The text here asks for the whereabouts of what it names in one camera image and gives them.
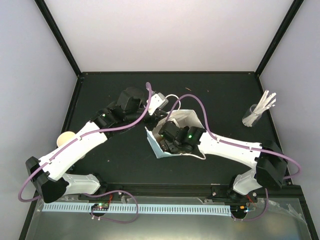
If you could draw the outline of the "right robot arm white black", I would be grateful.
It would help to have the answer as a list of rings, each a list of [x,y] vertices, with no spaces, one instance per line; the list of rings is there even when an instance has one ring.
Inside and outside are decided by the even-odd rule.
[[[244,142],[212,137],[203,127],[180,127],[173,121],[165,122],[159,132],[162,151],[173,155],[205,158],[215,155],[241,163],[249,170],[232,177],[225,193],[231,203],[243,202],[245,197],[260,188],[271,191],[282,189],[288,162],[276,142]]]

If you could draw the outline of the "light blue paper bag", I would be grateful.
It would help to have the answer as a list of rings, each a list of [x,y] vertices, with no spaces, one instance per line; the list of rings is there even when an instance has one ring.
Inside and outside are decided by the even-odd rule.
[[[200,122],[196,112],[190,109],[181,109],[181,101],[177,100],[178,108],[168,112],[168,116],[160,120],[153,130],[146,130],[149,142],[155,157],[158,159],[173,156],[191,156],[205,160],[206,156],[199,150],[201,137],[207,132]],[[174,143],[178,153],[163,152],[161,141]]]

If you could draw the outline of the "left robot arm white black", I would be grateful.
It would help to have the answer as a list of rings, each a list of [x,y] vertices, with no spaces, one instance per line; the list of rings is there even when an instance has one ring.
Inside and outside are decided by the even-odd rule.
[[[116,134],[124,133],[137,124],[148,130],[155,128],[167,116],[163,107],[168,99],[154,92],[146,84],[148,97],[135,87],[128,87],[118,100],[100,109],[84,127],[52,152],[41,158],[30,157],[25,165],[39,197],[52,203],[65,195],[88,194],[103,199],[108,192],[106,185],[95,174],[69,174],[68,170],[88,152]]]

